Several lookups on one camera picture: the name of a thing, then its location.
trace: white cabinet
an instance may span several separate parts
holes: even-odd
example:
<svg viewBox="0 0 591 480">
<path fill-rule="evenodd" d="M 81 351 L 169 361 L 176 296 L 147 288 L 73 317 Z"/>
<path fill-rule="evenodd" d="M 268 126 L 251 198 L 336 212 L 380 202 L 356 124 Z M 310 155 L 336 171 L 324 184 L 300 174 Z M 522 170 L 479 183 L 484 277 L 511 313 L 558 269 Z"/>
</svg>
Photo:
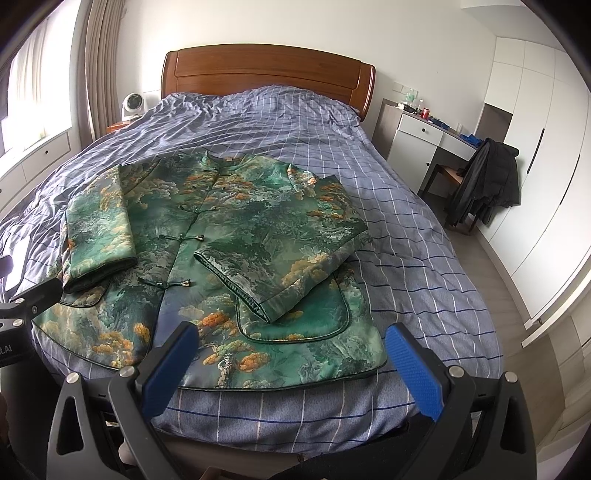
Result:
<svg viewBox="0 0 591 480">
<path fill-rule="evenodd" d="M 496 106 L 505 112 L 513 113 L 522 71 L 522 67 L 493 62 L 491 79 L 484 99 L 485 103 Z"/>
<path fill-rule="evenodd" d="M 443 132 L 438 128 L 410 115 L 402 116 L 398 129 L 433 145 L 439 145 L 443 136 Z"/>
<path fill-rule="evenodd" d="M 554 78 L 555 50 L 539 43 L 525 42 L 523 68 Z"/>
<path fill-rule="evenodd" d="M 399 129 L 394 135 L 388 163 L 408 188 L 417 193 L 436 149 L 437 145 Z"/>
<path fill-rule="evenodd" d="M 522 67 L 525 44 L 526 42 L 523 40 L 498 37 L 496 39 L 495 61 L 515 65 L 516 67 Z"/>
<path fill-rule="evenodd" d="M 561 82 L 566 83 L 572 87 L 586 90 L 587 86 L 577 67 L 574 66 L 573 61 L 567 53 L 556 50 L 556 68 L 554 69 L 554 77 Z"/>
<path fill-rule="evenodd" d="M 505 137 L 507 145 L 519 150 L 516 161 L 520 186 L 525 181 L 527 169 L 540 142 L 542 129 L 546 126 L 553 86 L 552 77 L 532 70 L 523 70 L 515 112 Z M 489 225 L 480 226 L 480 231 L 488 241 L 491 241 L 508 212 L 509 209 L 499 208 Z"/>
<path fill-rule="evenodd" d="M 512 279 L 532 318 L 567 285 L 591 248 L 591 111 L 579 163 L 548 228 Z"/>
<path fill-rule="evenodd" d="M 17 165 L 0 180 L 0 210 L 27 184 L 21 165 Z"/>
<path fill-rule="evenodd" d="M 69 152 L 70 141 L 67 131 L 36 149 L 22 161 L 22 169 L 24 170 L 27 183 Z"/>
<path fill-rule="evenodd" d="M 475 147 L 467 145 L 462 140 L 446 134 L 443 134 L 439 146 L 466 161 L 470 160 L 476 151 Z"/>
<path fill-rule="evenodd" d="M 521 205 L 511 208 L 491 239 L 509 275 L 542 236 L 567 189 L 583 142 L 588 103 L 587 92 L 554 81 L 545 133 L 521 189 Z"/>
</svg>

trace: wardrobe door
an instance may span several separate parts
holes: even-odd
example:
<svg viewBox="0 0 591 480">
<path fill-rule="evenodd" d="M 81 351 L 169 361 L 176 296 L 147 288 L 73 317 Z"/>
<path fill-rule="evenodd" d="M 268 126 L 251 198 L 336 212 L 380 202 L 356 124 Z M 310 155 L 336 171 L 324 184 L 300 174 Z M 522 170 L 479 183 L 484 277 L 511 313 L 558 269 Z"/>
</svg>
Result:
<svg viewBox="0 0 591 480">
<path fill-rule="evenodd" d="M 485 103 L 496 106 L 505 112 L 513 113 L 522 71 L 522 67 L 494 61 L 484 99 Z"/>
<path fill-rule="evenodd" d="M 517 169 L 520 186 L 525 181 L 527 169 L 534 158 L 542 137 L 542 130 L 548 120 L 553 85 L 552 77 L 532 70 L 523 70 L 515 112 L 505 137 L 507 145 L 519 150 Z M 488 241 L 491 240 L 508 212 L 508 209 L 498 209 L 489 225 L 480 226 L 480 231 Z"/>
<path fill-rule="evenodd" d="M 554 80 L 548 121 L 528 166 L 521 205 L 511 208 L 491 239 L 509 275 L 531 252 L 564 196 L 581 150 L 588 103 L 585 90 Z"/>
<path fill-rule="evenodd" d="M 540 241 L 512 277 L 533 319 L 564 290 L 589 255 L 590 186 L 591 111 L 569 188 Z"/>
</svg>

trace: wooden headboard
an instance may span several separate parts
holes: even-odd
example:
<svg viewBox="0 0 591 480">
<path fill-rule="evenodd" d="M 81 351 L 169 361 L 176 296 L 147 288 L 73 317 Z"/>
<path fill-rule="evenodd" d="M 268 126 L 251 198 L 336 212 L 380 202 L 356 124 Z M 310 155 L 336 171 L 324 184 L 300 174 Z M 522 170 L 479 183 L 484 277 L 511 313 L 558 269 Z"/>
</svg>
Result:
<svg viewBox="0 0 591 480">
<path fill-rule="evenodd" d="M 291 85 L 347 103 L 363 120 L 374 82 L 373 65 L 334 53 L 282 45 L 208 45 L 166 54 L 161 94 L 228 95 L 265 85 Z"/>
</svg>

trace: cabinet handle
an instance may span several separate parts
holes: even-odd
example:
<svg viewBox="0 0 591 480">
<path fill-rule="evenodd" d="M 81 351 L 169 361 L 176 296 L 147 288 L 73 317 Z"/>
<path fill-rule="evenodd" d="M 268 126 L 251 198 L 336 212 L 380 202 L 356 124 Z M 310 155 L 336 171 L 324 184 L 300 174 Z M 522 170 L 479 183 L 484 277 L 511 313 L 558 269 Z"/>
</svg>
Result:
<svg viewBox="0 0 591 480">
<path fill-rule="evenodd" d="M 545 128 L 542 129 L 542 133 L 540 134 L 540 139 L 538 140 L 538 145 L 535 148 L 534 156 L 531 157 L 530 166 L 527 167 L 527 172 L 525 172 L 526 175 L 529 174 L 529 172 L 531 170 L 531 166 L 534 164 L 535 156 L 538 154 L 538 150 L 540 149 L 540 144 L 542 143 L 542 137 L 544 136 L 544 131 L 545 130 L 546 130 Z"/>
<path fill-rule="evenodd" d="M 566 197 L 566 192 L 569 191 L 570 184 L 573 182 L 574 173 L 577 171 L 577 167 L 579 166 L 580 159 L 581 159 L 581 154 L 579 154 L 579 157 L 577 158 L 577 163 L 574 165 L 573 174 L 570 176 L 569 184 L 567 185 L 566 190 L 564 191 L 564 195 L 562 195 L 562 198 L 560 199 L 560 203 L 558 204 L 559 206 L 562 205 L 562 201 L 564 200 L 564 197 Z"/>
</svg>

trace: white fan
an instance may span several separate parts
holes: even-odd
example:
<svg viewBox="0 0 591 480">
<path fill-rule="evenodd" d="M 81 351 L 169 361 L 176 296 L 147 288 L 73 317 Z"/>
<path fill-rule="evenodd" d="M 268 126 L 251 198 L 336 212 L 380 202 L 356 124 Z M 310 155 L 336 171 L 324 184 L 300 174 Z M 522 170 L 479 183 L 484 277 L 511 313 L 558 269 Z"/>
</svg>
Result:
<svg viewBox="0 0 591 480">
<path fill-rule="evenodd" d="M 146 111 L 145 99 L 141 93 L 130 93 L 121 106 L 121 120 L 124 122 L 142 116 Z"/>
</svg>

